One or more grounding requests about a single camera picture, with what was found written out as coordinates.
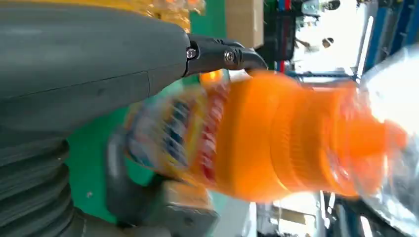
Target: robotic arm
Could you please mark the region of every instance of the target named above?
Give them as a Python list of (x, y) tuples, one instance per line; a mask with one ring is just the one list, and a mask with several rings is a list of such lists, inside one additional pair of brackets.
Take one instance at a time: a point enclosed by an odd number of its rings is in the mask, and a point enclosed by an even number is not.
[(129, 11), (0, 2), (0, 236), (153, 236), (73, 207), (65, 140), (181, 77), (221, 68), (267, 66), (237, 42)]

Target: orange bottle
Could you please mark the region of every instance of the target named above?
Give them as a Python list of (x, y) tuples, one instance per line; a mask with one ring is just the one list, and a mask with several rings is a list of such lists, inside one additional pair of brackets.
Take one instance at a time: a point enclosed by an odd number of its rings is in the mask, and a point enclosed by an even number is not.
[(157, 172), (249, 201), (299, 191), (374, 192), (387, 155), (405, 146), (355, 85), (303, 87), (273, 73), (186, 90), (132, 110), (128, 153)]

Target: plastic bottle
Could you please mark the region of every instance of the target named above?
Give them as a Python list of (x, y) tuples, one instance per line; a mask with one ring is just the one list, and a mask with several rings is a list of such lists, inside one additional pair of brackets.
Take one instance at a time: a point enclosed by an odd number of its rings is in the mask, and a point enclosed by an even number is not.
[(266, 202), (299, 191), (374, 193), (406, 133), (380, 121), (355, 83), (302, 86), (259, 73), (143, 104), (127, 122), (128, 153), (156, 172)]
[(380, 187), (369, 192), (354, 174), (358, 194), (388, 224), (409, 236), (419, 236), (419, 45), (403, 48), (366, 72), (360, 93), (368, 92), (372, 114), (397, 123), (407, 145), (393, 149), (382, 166)]

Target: green surface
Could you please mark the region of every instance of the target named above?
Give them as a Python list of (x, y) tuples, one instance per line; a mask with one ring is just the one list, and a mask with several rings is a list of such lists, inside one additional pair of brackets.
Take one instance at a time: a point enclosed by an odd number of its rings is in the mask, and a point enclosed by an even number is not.
[[(191, 14), (192, 32), (197, 34), (225, 37), (224, 0), (209, 0), (205, 15)], [(196, 77), (179, 80), (159, 95), (182, 90), (185, 85), (197, 83)], [(76, 131), (70, 138), (70, 183), (75, 205), (84, 212), (114, 222), (115, 218), (105, 207), (105, 181), (103, 152), (111, 132), (125, 119), (127, 108), (121, 108), (109, 115), (97, 118), (90, 124)], [(145, 184), (153, 172), (127, 161), (131, 178)], [(213, 194), (215, 208), (224, 208), (226, 197)]]

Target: clear plastic bottle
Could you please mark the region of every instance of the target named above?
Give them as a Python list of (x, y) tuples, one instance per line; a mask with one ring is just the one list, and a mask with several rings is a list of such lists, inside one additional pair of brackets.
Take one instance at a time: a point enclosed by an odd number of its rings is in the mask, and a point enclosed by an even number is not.
[(376, 213), (399, 231), (419, 236), (419, 45), (403, 48), (364, 74), (360, 91), (379, 120), (398, 124), (408, 135), (407, 145), (393, 149), (382, 167), (381, 187), (366, 190), (366, 181), (354, 173), (356, 188)]

